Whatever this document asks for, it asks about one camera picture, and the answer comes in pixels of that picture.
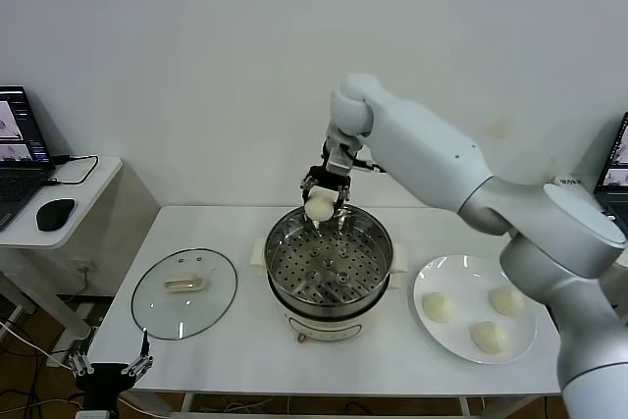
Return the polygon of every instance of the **laptop screen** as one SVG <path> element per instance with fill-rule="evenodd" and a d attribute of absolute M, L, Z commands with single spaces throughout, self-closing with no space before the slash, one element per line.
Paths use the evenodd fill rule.
<path fill-rule="evenodd" d="M 628 113 L 608 154 L 598 189 L 628 191 Z"/>
<path fill-rule="evenodd" d="M 24 90 L 0 87 L 0 168 L 51 165 Z"/>

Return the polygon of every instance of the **steamed bun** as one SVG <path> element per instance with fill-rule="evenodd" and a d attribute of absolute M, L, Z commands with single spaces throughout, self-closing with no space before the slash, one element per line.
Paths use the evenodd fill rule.
<path fill-rule="evenodd" d="M 328 221 L 334 216 L 334 200 L 323 193 L 313 192 L 303 208 L 312 221 Z"/>
<path fill-rule="evenodd" d="M 471 327 L 471 339 L 487 353 L 497 355 L 510 349 L 508 333 L 499 324 L 485 321 Z"/>
<path fill-rule="evenodd" d="M 432 321 L 449 323 L 455 318 L 455 305 L 444 294 L 433 292 L 423 296 L 423 309 Z"/>
<path fill-rule="evenodd" d="M 489 302 L 497 313 L 510 317 L 519 315 L 526 308 L 525 297 L 513 287 L 499 287 L 491 290 Z"/>

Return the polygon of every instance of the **floor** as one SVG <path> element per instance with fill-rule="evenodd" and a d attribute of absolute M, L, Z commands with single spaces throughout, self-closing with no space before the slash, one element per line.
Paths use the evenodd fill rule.
<path fill-rule="evenodd" d="M 107 310 L 107 304 L 98 304 L 89 322 L 98 325 Z M 5 320 L 12 307 L 0 299 L 0 318 Z M 22 330 L 32 341 L 45 349 L 51 349 L 55 339 L 61 334 L 61 326 L 47 313 L 37 310 L 33 315 L 22 316 L 17 323 L 17 330 Z M 41 405 L 40 417 L 37 409 L 26 412 L 18 410 L 4 412 L 12 408 L 26 405 L 27 392 L 30 391 L 35 373 L 33 349 L 24 345 L 12 336 L 7 336 L 0 343 L 0 415 L 2 419 L 62 419 L 72 418 L 78 408 L 65 401 L 49 402 Z M 73 393 L 78 393 L 74 386 L 74 378 L 70 372 L 61 368 L 42 367 L 37 375 L 34 390 L 39 400 L 51 398 L 66 399 Z M 182 394 L 163 394 L 163 397 L 173 407 L 180 408 L 183 402 Z M 252 412 L 269 414 L 360 414 L 360 415 L 458 415 L 458 402 L 453 398 L 374 398 L 374 397 L 298 397 L 289 399 L 285 396 L 221 396 L 217 394 L 198 395 L 192 406 L 193 411 L 218 412 L 224 411 L 230 405 L 234 412 Z M 470 398 L 469 405 L 472 413 L 478 413 L 482 408 L 480 398 Z M 544 419 L 544 399 L 540 398 L 510 416 L 512 419 Z M 147 419 L 147 416 L 120 405 L 123 419 Z M 547 399 L 547 418 L 567 419 L 567 413 L 560 397 Z"/>

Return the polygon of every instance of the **stainless steel pot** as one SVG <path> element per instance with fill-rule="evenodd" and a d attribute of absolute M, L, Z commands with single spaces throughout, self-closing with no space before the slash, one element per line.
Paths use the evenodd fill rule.
<path fill-rule="evenodd" d="M 273 227 L 264 250 L 269 282 L 289 309 L 317 320 L 358 316 L 384 294 L 393 243 L 364 210 L 344 205 L 318 228 L 303 207 Z"/>

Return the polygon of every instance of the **lid handle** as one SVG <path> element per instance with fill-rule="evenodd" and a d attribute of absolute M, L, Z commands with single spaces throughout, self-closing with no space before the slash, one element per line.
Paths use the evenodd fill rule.
<path fill-rule="evenodd" d="M 199 291 L 205 288 L 205 279 L 193 273 L 171 274 L 164 282 L 168 293 Z"/>

